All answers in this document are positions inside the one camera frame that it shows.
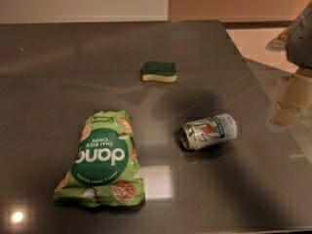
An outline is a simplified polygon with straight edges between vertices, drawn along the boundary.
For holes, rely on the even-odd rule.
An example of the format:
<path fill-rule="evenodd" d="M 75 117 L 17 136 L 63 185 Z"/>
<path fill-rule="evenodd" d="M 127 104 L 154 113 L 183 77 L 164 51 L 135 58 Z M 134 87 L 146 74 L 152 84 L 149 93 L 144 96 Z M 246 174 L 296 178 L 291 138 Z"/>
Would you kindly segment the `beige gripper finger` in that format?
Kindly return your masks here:
<path fill-rule="evenodd" d="M 300 67 L 283 76 L 270 109 L 270 122 L 287 127 L 312 104 L 312 69 Z"/>

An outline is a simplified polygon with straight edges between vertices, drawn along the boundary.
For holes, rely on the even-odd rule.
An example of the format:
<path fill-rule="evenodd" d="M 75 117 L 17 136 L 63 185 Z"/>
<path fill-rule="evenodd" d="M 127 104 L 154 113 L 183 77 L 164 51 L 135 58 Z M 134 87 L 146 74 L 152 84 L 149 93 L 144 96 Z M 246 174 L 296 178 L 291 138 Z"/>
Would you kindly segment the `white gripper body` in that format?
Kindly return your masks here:
<path fill-rule="evenodd" d="M 312 68 L 312 2 L 290 26 L 286 50 L 289 62 L 303 68 Z"/>

